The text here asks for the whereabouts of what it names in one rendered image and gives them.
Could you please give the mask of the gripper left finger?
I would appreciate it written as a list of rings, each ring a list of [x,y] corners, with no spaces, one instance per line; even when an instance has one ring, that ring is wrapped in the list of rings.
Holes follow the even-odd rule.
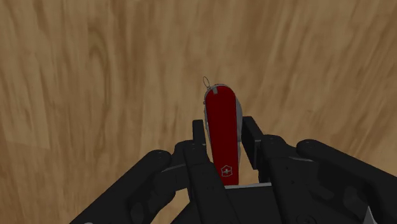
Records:
[[[172,224],[240,224],[218,172],[207,156],[202,120],[177,150],[153,150],[70,224],[151,224],[180,189],[192,198]]]

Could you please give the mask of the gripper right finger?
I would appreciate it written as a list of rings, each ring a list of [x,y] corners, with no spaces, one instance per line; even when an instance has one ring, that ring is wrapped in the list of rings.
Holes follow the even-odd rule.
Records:
[[[397,224],[397,177],[322,142],[296,146],[242,119],[260,182],[272,184],[282,224]]]

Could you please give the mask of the red pocket knife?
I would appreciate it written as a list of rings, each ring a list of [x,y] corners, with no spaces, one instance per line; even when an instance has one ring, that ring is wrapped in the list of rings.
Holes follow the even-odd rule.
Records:
[[[234,91],[225,84],[211,85],[203,77],[205,128],[213,163],[224,185],[239,184],[242,109]]]

